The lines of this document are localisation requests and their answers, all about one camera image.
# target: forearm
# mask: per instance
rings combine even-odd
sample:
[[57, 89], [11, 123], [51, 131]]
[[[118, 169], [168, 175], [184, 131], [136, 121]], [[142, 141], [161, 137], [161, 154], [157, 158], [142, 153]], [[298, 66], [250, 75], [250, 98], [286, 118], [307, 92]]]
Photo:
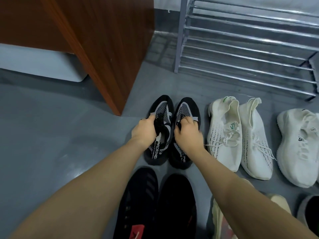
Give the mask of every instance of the forearm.
[[238, 238], [316, 238], [297, 219], [204, 149], [189, 155]]
[[130, 140], [59, 189], [11, 238], [99, 238], [143, 151]]

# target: hand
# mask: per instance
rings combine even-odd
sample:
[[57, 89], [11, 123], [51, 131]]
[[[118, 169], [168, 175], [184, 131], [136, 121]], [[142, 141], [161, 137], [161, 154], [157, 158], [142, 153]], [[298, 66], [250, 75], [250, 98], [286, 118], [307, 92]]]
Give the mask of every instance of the hand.
[[146, 150], [156, 138], [154, 127], [155, 115], [150, 115], [148, 119], [144, 118], [138, 122], [132, 130], [132, 141], [136, 141]]
[[178, 146], [188, 157], [204, 149], [203, 135], [198, 130], [197, 121], [191, 117], [184, 117], [181, 120], [181, 131], [175, 126], [174, 134]]

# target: gray floor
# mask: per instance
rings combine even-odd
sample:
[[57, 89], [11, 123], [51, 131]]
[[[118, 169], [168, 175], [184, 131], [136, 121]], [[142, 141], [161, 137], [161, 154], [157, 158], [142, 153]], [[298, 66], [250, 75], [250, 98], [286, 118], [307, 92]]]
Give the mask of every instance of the gray floor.
[[[71, 83], [0, 70], [0, 238], [7, 237], [61, 186], [123, 145], [132, 128], [162, 94], [169, 95], [175, 105], [185, 96], [192, 97], [201, 111], [201, 131], [205, 137], [209, 129], [209, 103], [225, 96], [235, 96], [241, 103], [260, 97], [262, 104], [257, 110], [274, 154], [281, 141], [276, 125], [279, 112], [292, 108], [319, 111], [318, 98], [308, 103], [294, 94], [260, 86], [175, 74], [171, 71], [174, 42], [174, 37], [168, 37], [160, 45], [151, 44], [121, 117], [111, 113], [90, 78]], [[141, 157], [135, 170], [145, 165]], [[153, 169], [159, 183], [171, 173], [187, 176], [197, 203], [197, 238], [205, 238], [212, 225], [212, 194], [197, 167], [179, 171], [166, 162]], [[269, 181], [253, 179], [241, 167], [237, 174], [263, 193], [284, 196], [294, 215], [306, 195], [319, 193], [317, 184], [302, 189], [289, 183], [275, 161]], [[112, 238], [115, 223], [116, 212], [104, 238]]]

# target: wooden panel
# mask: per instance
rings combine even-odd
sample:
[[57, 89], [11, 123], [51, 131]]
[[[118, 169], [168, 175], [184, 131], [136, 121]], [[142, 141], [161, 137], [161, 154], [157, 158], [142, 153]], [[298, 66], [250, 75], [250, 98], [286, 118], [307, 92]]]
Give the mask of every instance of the wooden panel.
[[116, 115], [154, 32], [153, 0], [41, 0]]
[[73, 52], [39, 0], [0, 0], [0, 43]]

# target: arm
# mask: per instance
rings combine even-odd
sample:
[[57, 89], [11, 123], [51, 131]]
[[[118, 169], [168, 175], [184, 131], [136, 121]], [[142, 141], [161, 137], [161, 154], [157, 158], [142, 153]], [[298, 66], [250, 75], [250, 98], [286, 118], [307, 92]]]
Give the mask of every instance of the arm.
[[175, 127], [175, 139], [204, 176], [238, 238], [317, 238], [296, 218], [212, 157], [191, 117]]
[[10, 238], [100, 238], [138, 158], [155, 140], [154, 119], [140, 120], [127, 144], [59, 189]]

